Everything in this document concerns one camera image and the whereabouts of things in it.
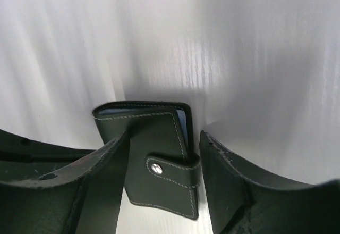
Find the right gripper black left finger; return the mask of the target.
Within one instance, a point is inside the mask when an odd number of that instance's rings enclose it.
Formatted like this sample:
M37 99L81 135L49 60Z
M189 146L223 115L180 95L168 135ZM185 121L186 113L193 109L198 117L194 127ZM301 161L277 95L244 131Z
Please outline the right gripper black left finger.
M89 150L1 131L1 233L115 233L129 148L125 133Z

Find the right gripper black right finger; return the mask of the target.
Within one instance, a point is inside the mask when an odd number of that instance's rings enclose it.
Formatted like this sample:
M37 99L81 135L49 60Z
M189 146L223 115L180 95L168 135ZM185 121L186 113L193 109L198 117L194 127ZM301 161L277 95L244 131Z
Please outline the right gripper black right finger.
M214 233L339 233L339 181L318 185L271 173L207 132L199 142Z

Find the black leather card holder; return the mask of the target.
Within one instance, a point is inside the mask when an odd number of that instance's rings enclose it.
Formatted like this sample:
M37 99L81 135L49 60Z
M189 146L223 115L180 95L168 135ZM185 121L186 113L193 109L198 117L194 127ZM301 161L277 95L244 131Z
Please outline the black leather card holder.
M133 205L198 218L201 163L189 105L111 102L95 108L92 116L104 143L123 132L129 137L124 188Z

